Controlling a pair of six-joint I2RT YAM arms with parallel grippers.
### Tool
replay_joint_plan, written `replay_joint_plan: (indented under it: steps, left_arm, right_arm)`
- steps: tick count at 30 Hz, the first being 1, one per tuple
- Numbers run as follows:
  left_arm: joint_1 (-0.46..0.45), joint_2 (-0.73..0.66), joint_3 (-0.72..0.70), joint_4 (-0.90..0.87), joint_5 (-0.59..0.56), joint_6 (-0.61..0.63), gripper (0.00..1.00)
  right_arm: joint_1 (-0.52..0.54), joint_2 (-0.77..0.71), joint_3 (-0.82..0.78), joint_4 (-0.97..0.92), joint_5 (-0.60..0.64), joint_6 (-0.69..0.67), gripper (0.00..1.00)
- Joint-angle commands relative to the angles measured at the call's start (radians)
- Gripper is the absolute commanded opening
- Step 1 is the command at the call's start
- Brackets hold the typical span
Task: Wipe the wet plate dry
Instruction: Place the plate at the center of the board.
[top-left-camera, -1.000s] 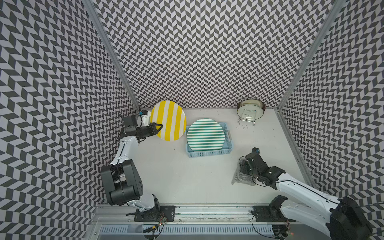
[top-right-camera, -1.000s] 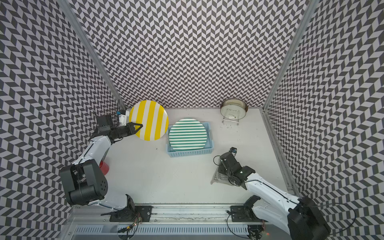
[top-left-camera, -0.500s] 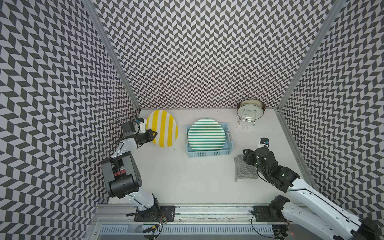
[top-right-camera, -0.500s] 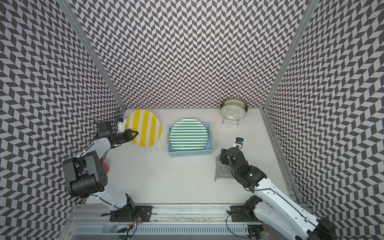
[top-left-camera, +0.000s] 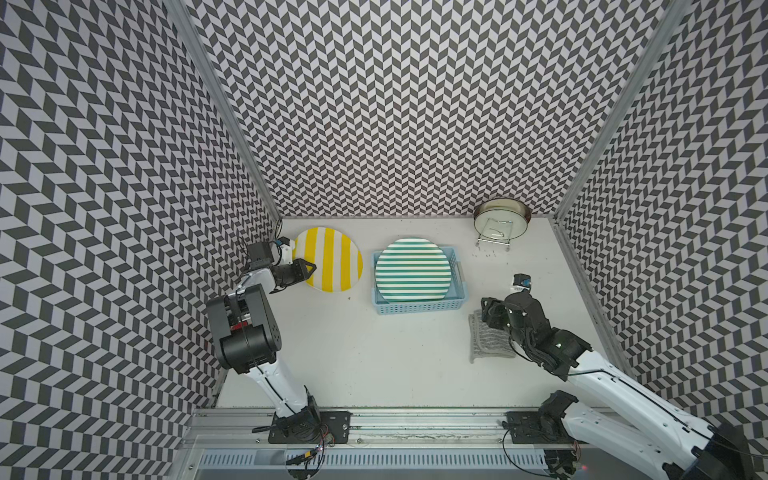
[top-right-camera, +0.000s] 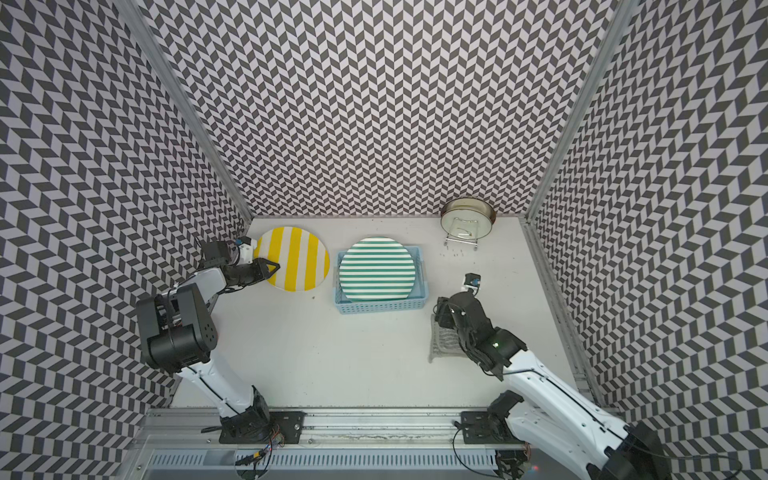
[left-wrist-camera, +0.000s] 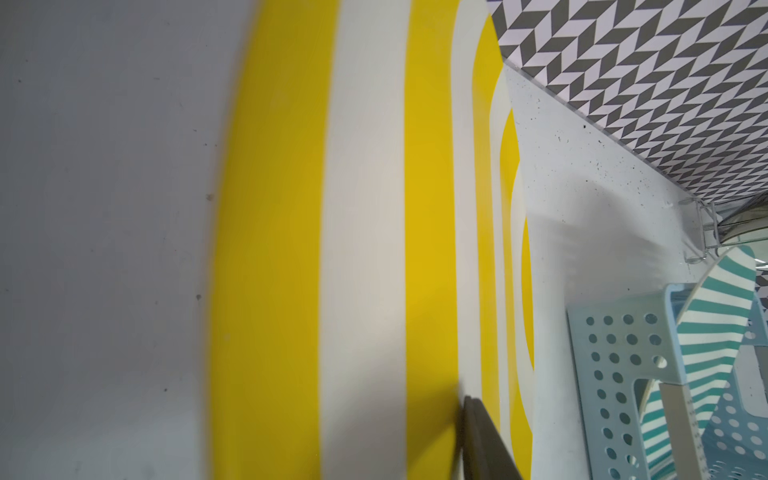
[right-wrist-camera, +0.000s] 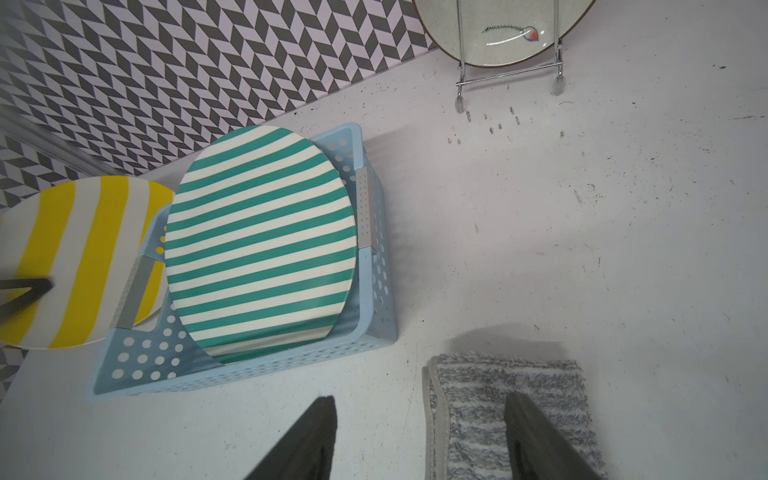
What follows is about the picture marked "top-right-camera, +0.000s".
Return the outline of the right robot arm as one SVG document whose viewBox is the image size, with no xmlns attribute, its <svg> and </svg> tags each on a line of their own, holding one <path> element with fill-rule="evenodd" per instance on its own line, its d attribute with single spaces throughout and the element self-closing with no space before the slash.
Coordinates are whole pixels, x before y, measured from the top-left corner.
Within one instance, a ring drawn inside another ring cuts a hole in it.
<svg viewBox="0 0 768 480">
<path fill-rule="evenodd" d="M 527 403 L 522 416 L 499 416 L 513 437 L 543 451 L 580 479 L 670 479 L 658 434 L 631 426 L 561 380 L 527 344 L 496 327 L 469 291 L 440 297 L 438 325 L 457 333 L 466 356 L 501 381 L 504 400 Z"/>
</svg>

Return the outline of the grey striped cloth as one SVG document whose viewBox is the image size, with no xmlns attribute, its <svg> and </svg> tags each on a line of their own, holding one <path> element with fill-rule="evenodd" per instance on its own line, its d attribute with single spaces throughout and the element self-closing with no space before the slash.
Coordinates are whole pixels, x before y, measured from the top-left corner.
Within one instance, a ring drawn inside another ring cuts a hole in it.
<svg viewBox="0 0 768 480">
<path fill-rule="evenodd" d="M 430 326 L 430 342 L 427 357 L 429 363 L 433 363 L 440 358 L 467 359 L 467 354 L 462 348 L 460 336 L 454 327 L 443 326 L 437 320 L 435 313 L 431 315 Z"/>
</svg>

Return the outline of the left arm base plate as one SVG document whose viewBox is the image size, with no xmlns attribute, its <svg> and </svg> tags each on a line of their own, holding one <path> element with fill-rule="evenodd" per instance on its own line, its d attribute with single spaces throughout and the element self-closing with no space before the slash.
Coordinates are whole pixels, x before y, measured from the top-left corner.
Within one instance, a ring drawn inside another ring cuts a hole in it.
<svg viewBox="0 0 768 480">
<path fill-rule="evenodd" d="M 303 411 L 272 411 L 267 417 L 245 412 L 221 419 L 220 444 L 267 444 L 273 434 L 284 444 L 298 444 L 304 427 Z"/>
</svg>

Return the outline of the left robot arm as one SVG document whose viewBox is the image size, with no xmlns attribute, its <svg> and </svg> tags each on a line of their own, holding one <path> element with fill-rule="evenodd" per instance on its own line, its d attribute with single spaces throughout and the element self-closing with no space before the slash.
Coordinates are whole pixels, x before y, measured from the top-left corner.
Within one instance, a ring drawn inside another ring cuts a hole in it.
<svg viewBox="0 0 768 480">
<path fill-rule="evenodd" d="M 264 429 L 270 424 L 266 402 L 216 352 L 212 312 L 220 296 L 269 280 L 281 266 L 255 257 L 246 237 L 203 242 L 200 252 L 198 267 L 189 277 L 138 301 L 141 360 L 201 390 L 216 406 L 222 430 Z"/>
</svg>

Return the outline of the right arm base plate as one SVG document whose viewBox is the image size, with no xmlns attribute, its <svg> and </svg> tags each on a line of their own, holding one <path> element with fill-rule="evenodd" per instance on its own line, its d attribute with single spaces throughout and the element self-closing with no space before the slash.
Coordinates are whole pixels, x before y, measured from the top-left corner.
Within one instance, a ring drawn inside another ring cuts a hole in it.
<svg viewBox="0 0 768 480">
<path fill-rule="evenodd" d="M 457 429 L 467 445 L 522 445 L 505 419 L 488 411 L 462 411 Z"/>
</svg>

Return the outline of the green striped plate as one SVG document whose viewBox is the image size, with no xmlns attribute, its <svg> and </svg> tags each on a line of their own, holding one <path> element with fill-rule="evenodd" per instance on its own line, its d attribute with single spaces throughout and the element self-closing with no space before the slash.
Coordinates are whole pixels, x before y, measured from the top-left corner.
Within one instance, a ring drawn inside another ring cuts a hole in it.
<svg viewBox="0 0 768 480">
<path fill-rule="evenodd" d="M 402 300 L 415 286 L 416 264 L 398 241 L 368 237 L 342 255 L 338 279 L 341 291 L 350 301 Z"/>
</svg>

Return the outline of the yellow striped plate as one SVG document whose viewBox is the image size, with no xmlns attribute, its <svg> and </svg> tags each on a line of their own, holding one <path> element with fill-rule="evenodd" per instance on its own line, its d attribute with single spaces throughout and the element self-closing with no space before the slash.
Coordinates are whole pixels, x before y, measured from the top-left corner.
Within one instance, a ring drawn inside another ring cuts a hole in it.
<svg viewBox="0 0 768 480">
<path fill-rule="evenodd" d="M 291 226 L 273 228 L 252 242 L 254 258 L 280 268 L 267 282 L 287 292 L 306 292 L 320 286 L 330 271 L 328 249 L 313 233 Z"/>
</svg>

